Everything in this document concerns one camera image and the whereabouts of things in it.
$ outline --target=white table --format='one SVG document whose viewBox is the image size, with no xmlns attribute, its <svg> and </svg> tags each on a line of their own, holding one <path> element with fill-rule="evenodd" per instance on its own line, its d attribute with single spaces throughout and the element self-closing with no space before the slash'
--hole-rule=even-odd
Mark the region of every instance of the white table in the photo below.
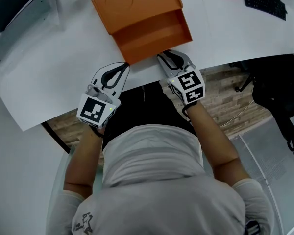
<svg viewBox="0 0 294 235">
<path fill-rule="evenodd" d="M 175 48 L 200 69 L 294 53 L 294 0 L 287 20 L 244 0 L 182 0 L 193 41 Z M 59 0 L 63 30 L 47 35 L 12 70 L 0 72 L 0 96 L 22 130 L 77 108 L 96 70 L 123 61 L 90 0 Z M 129 90 L 165 78 L 155 57 L 131 66 Z"/>
</svg>

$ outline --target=orange tray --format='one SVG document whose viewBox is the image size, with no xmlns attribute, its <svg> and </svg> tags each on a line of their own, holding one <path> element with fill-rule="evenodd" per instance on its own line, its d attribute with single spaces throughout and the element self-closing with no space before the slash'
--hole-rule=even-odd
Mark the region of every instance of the orange tray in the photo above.
<svg viewBox="0 0 294 235">
<path fill-rule="evenodd" d="M 129 64 L 192 41 L 181 0 L 92 2 Z"/>
</svg>

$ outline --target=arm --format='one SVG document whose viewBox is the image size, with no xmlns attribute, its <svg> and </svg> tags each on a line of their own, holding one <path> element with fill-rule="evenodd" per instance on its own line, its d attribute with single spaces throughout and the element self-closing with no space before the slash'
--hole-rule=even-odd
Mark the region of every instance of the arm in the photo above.
<svg viewBox="0 0 294 235">
<path fill-rule="evenodd" d="M 87 125 L 65 173 L 63 190 L 89 197 L 93 193 L 102 138 Z"/>
<path fill-rule="evenodd" d="M 187 109 L 198 140 L 201 144 L 215 179 L 230 186 L 241 179 L 249 178 L 239 154 L 232 142 L 217 126 L 201 102 Z"/>
</svg>

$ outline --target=keyboard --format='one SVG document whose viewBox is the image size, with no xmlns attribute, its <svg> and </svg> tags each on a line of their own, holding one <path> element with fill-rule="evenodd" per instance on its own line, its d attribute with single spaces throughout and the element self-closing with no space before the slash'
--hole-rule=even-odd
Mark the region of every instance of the keyboard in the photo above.
<svg viewBox="0 0 294 235">
<path fill-rule="evenodd" d="M 280 0 L 245 0 L 245 5 L 286 20 L 285 4 Z"/>
</svg>

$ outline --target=wrist strap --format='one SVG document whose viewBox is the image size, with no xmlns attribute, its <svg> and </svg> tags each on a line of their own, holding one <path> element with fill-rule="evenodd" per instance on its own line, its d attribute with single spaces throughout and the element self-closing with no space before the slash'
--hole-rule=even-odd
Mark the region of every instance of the wrist strap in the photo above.
<svg viewBox="0 0 294 235">
<path fill-rule="evenodd" d="M 99 133 L 98 130 L 97 130 L 95 127 L 93 127 L 93 126 L 90 125 L 90 128 L 93 130 L 93 132 L 94 132 L 98 137 L 100 137 L 100 138 L 103 138 L 103 137 L 104 137 L 104 134 Z"/>
<path fill-rule="evenodd" d="M 188 108 L 190 108 L 191 106 L 193 105 L 196 105 L 197 104 L 197 101 L 193 102 L 193 103 L 190 103 L 190 104 L 187 104 L 184 106 L 184 108 L 182 109 L 182 113 L 184 114 L 185 117 L 187 117 L 188 119 L 190 119 L 190 117 L 188 116 L 188 114 L 186 113 L 186 110 Z"/>
</svg>

